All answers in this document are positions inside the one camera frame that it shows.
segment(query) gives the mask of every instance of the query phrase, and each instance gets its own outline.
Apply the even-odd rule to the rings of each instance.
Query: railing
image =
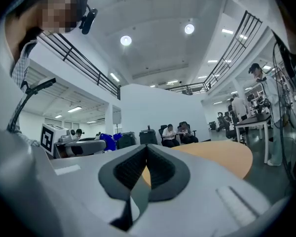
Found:
[[[258,32],[262,21],[248,13],[243,15],[240,25],[222,57],[207,76],[206,89],[213,87],[233,67]]]
[[[99,87],[110,92],[120,100],[120,88],[94,66],[78,49],[76,49],[63,35],[42,33],[42,41],[61,55],[63,61],[71,63],[79,71],[86,74]]]
[[[182,92],[185,95],[195,95],[199,93],[205,93],[208,89],[206,88],[205,83],[198,82],[198,83],[168,88],[167,90],[174,91],[174,92]]]

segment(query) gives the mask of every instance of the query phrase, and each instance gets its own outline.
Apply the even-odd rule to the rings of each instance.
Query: fluorescent light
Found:
[[[113,73],[110,73],[110,75],[115,79],[115,81],[119,81],[119,79]]]
[[[222,33],[233,34],[233,31],[227,30],[227,29],[222,29]]]
[[[120,42],[122,45],[128,46],[132,43],[132,38],[125,35],[123,37],[120,38]]]
[[[176,82],[178,82],[178,80],[176,80],[176,81],[169,81],[169,82],[167,82],[167,84],[173,84],[173,83],[176,83]]]
[[[188,24],[185,27],[185,33],[186,34],[192,34],[194,32],[194,26],[192,24]]]
[[[76,108],[73,108],[73,109],[69,110],[68,112],[69,112],[69,113],[73,113],[73,112],[75,112],[75,111],[77,111],[77,110],[80,110],[80,109],[82,109],[82,107],[78,106],[78,107],[76,107]]]
[[[240,34],[239,37],[243,38],[244,40],[246,40],[248,38],[248,37],[246,37],[246,36],[244,36],[242,34]]]

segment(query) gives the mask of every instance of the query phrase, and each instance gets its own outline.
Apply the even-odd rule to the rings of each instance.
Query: white partition wall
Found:
[[[190,124],[191,130],[197,130],[199,142],[210,139],[203,106],[197,95],[187,96],[130,84],[121,88],[121,105],[123,132],[135,132],[137,144],[140,144],[140,131],[146,130],[148,125],[155,130],[161,144],[160,126],[171,123],[177,129],[182,121]]]

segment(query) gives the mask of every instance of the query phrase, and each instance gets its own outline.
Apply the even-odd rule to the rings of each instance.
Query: table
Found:
[[[215,161],[241,179],[247,175],[252,166],[251,150],[233,141],[206,141],[181,145],[172,149]],[[150,185],[150,174],[147,167],[142,176]]]
[[[241,127],[248,127],[252,125],[259,125],[259,132],[260,132],[260,140],[262,139],[262,125],[264,125],[264,137],[265,137],[265,153],[264,153],[264,163],[267,163],[268,160],[268,130],[267,130],[267,123],[271,119],[271,114],[261,113],[257,116],[253,116],[251,118],[247,118],[237,124],[234,124],[237,132],[237,139],[240,142],[240,131],[239,128]]]

